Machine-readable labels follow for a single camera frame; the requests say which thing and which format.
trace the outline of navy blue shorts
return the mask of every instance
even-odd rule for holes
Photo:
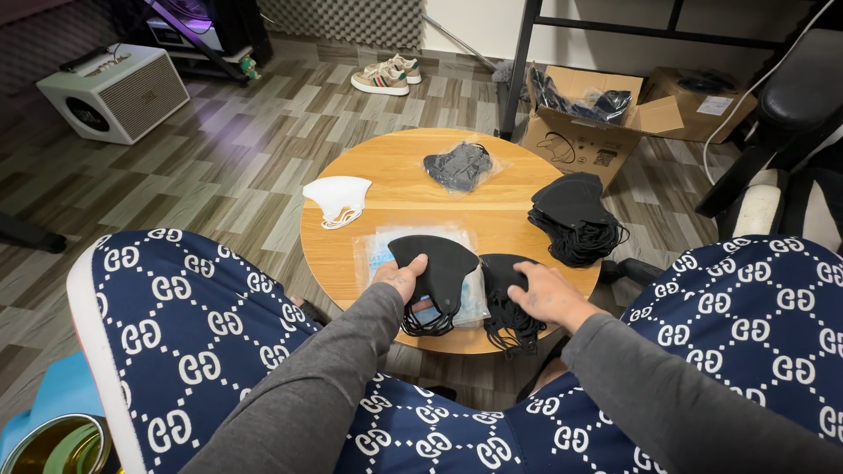
[[[176,473],[318,327],[232,250],[176,229],[120,232],[68,278],[74,323],[127,472]],[[843,263],[753,236],[684,253],[622,320],[736,394],[843,445]],[[480,412],[377,374],[337,472],[664,469],[564,374]]]

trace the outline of white sneaker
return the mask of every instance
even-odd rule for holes
[[[354,89],[371,94],[407,95],[410,86],[407,85],[407,75],[398,71],[385,62],[377,69],[364,70],[352,75]]]
[[[363,69],[364,72],[375,71],[384,66],[389,65],[396,71],[401,71],[407,75],[407,83],[418,84],[422,81],[422,73],[419,71],[419,62],[417,59],[404,59],[400,55],[395,55],[388,61],[379,62],[378,64],[369,64]]]

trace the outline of speaker grille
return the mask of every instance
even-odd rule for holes
[[[99,93],[135,140],[188,98],[169,57],[161,56]]]

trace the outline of qr code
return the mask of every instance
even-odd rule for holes
[[[604,150],[600,149],[597,150],[597,158],[594,159],[594,164],[597,166],[605,166],[609,167],[612,163],[613,158],[617,158],[618,152],[613,152],[611,150]]]

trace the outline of gray sleeve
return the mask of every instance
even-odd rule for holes
[[[562,361],[618,428],[670,474],[843,472],[843,450],[595,314]]]
[[[225,419],[182,474],[331,474],[404,304],[375,283],[302,344]]]

